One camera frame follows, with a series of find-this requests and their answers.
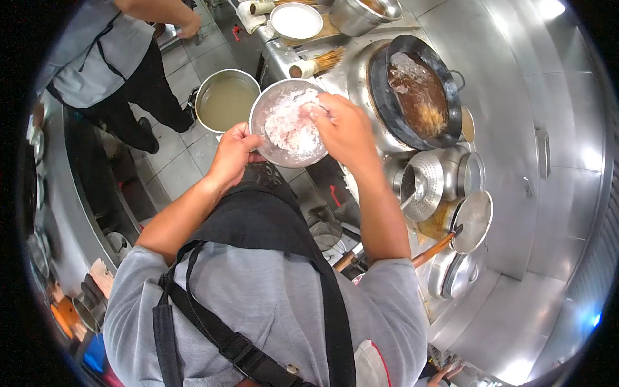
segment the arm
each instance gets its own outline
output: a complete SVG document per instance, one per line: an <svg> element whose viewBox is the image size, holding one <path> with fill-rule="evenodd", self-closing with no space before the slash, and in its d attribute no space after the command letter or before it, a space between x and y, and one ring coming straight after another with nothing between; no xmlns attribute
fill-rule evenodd
<svg viewBox="0 0 619 387"><path fill-rule="evenodd" d="M447 379L451 380L451 378L453 378L454 376L456 376L460 371L462 371L462 369L464 368L464 365L459 365L458 367L456 367L453 371L450 371L446 377Z"/></svg>
<svg viewBox="0 0 619 387"><path fill-rule="evenodd" d="M136 246L161 254L171 266L178 250L206 220L223 194L241 181L245 165L264 160L250 153L261 144L260 136L249 134L247 123L228 130L219 142L206 176L159 212L143 229Z"/></svg>
<svg viewBox="0 0 619 387"><path fill-rule="evenodd" d="M446 365L445 367L443 367L442 370L440 370L430 380L428 380L428 387L441 387L441 380L443 379L443 376L445 376L447 372L449 372L450 369L451 365Z"/></svg>
<svg viewBox="0 0 619 387"><path fill-rule="evenodd" d="M409 258L409 234L376 153L370 119L340 95L323 93L311 117L329 154L352 173L359 188L361 242L372 261Z"/></svg>
<svg viewBox="0 0 619 387"><path fill-rule="evenodd" d="M125 14L147 22L181 26L180 38L191 38L200 29L202 19L181 0L114 0Z"/></svg>

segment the hand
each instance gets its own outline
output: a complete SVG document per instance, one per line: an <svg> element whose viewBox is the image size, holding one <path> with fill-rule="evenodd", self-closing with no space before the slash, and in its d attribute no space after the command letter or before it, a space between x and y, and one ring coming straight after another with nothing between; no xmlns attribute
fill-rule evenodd
<svg viewBox="0 0 619 387"><path fill-rule="evenodd" d="M202 24L202 17L191 11L191 18L186 23L181 24L181 30L176 33L176 36L184 39L192 38L200 29L200 24Z"/></svg>
<svg viewBox="0 0 619 387"><path fill-rule="evenodd" d="M341 95L318 95L324 109L313 108L311 119L329 154L353 175L368 167L381 169L372 125L365 112Z"/></svg>
<svg viewBox="0 0 619 387"><path fill-rule="evenodd" d="M247 122L234 125L219 141L215 158L206 177L214 181L222 193L226 192L241 181L247 163L266 161L264 157L251 152L263 142L261 136L249 134Z"/></svg>
<svg viewBox="0 0 619 387"><path fill-rule="evenodd" d="M42 103L37 102L32 108L32 126L35 128L43 127L43 116L45 115L45 107Z"/></svg>

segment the strainer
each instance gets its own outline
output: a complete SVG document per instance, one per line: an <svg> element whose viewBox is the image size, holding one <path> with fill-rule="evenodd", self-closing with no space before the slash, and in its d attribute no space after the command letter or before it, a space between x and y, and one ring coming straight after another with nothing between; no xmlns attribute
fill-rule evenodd
<svg viewBox="0 0 619 387"><path fill-rule="evenodd" d="M284 79L265 89L251 108L249 132L251 134L260 134L264 137L264 144L258 147L257 150L265 159L280 167L307 167L327 155L327 150L322 141L312 154L294 154L273 144L264 130L264 124L269 114L272 113L273 107L290 93L306 89L314 89L319 93L324 92L323 89L305 79Z"/></svg>
<svg viewBox="0 0 619 387"><path fill-rule="evenodd" d="M416 222L429 218L443 195L443 168L437 156L419 152L404 167L402 201L413 196L404 215Z"/></svg>

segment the cabinet handle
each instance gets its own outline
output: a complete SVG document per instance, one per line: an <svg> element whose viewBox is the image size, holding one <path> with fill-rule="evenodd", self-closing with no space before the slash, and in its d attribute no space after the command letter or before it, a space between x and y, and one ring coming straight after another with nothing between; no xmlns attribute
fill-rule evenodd
<svg viewBox="0 0 619 387"><path fill-rule="evenodd" d="M527 192L527 198L532 198L533 197L533 189L531 188L531 183L530 183L529 179L526 176L523 176L522 179L527 183L526 187L524 188L525 191Z"/></svg>
<svg viewBox="0 0 619 387"><path fill-rule="evenodd" d="M540 177L547 179L550 176L550 136L544 130L536 130L537 148L539 150Z"/></svg>

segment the white floor tile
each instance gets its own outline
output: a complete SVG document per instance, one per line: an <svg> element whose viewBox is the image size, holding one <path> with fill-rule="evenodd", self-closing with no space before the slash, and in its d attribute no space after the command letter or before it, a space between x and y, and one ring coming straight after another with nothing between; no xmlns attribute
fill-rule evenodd
<svg viewBox="0 0 619 387"><path fill-rule="evenodd" d="M205 128L200 121L196 120L194 124L189 127L188 131L181 133L181 138L185 146L189 147L191 144L201 139L207 132L209 132L209 130Z"/></svg>
<svg viewBox="0 0 619 387"><path fill-rule="evenodd" d="M153 202L157 212L160 212L172 202L156 176L146 184L146 193L149 195L150 201Z"/></svg>
<svg viewBox="0 0 619 387"><path fill-rule="evenodd" d="M203 27L209 23L212 23L213 18L210 16L209 11L206 8L204 8L204 6L200 4L199 2L197 2L196 5L198 7L194 8L194 12L200 15L200 17L202 17L202 24L200 24L200 26Z"/></svg>
<svg viewBox="0 0 619 387"><path fill-rule="evenodd" d="M191 66L191 63L179 68L166 77L166 79L168 80L172 94L174 94L178 100L178 103L186 101L189 97L191 89L195 86L200 86L200 80L198 79L194 68Z"/></svg>
<svg viewBox="0 0 619 387"><path fill-rule="evenodd" d="M131 106L131 111L133 112L133 115L136 117L136 120L139 120L142 117L146 117L148 121L150 122L151 126L157 125L157 120L155 120L152 114L142 109L138 104L134 103Z"/></svg>
<svg viewBox="0 0 619 387"><path fill-rule="evenodd" d="M163 71L165 76L169 76L185 64L189 63L189 57L185 52L183 45L176 45L169 51L162 53Z"/></svg>
<svg viewBox="0 0 619 387"><path fill-rule="evenodd" d="M207 133L195 144L188 148L191 157L196 162L197 167L203 175L209 171L210 165L215 158L215 151L219 142L215 138L215 133L207 131Z"/></svg>
<svg viewBox="0 0 619 387"><path fill-rule="evenodd" d="M282 177L287 182L291 182L298 175L301 175L303 172L305 172L305 168L284 168L278 165L276 165L275 167L277 168L279 173L282 174Z"/></svg>
<svg viewBox="0 0 619 387"><path fill-rule="evenodd" d="M146 157L156 174L181 154L186 147L181 136L162 123L153 126L153 134L159 141L159 151L154 155L146 153Z"/></svg>
<svg viewBox="0 0 619 387"><path fill-rule="evenodd" d="M153 171L153 168L150 166L146 153L143 150L135 148L131 148L129 152L136 165L137 177L140 178L142 184L146 185L155 176L155 171Z"/></svg>
<svg viewBox="0 0 619 387"><path fill-rule="evenodd" d="M200 34L201 39L200 44L197 46L192 40L183 40L185 52L187 52L187 56L191 61L225 43L222 33L215 23L200 28L198 34Z"/></svg>
<svg viewBox="0 0 619 387"><path fill-rule="evenodd" d="M210 50L208 55L201 55L191 61L196 74L204 82L211 74L224 69L241 69L228 45L221 45Z"/></svg>
<svg viewBox="0 0 619 387"><path fill-rule="evenodd" d="M159 172L157 178L170 199L176 200L200 180L202 174L186 150Z"/></svg>

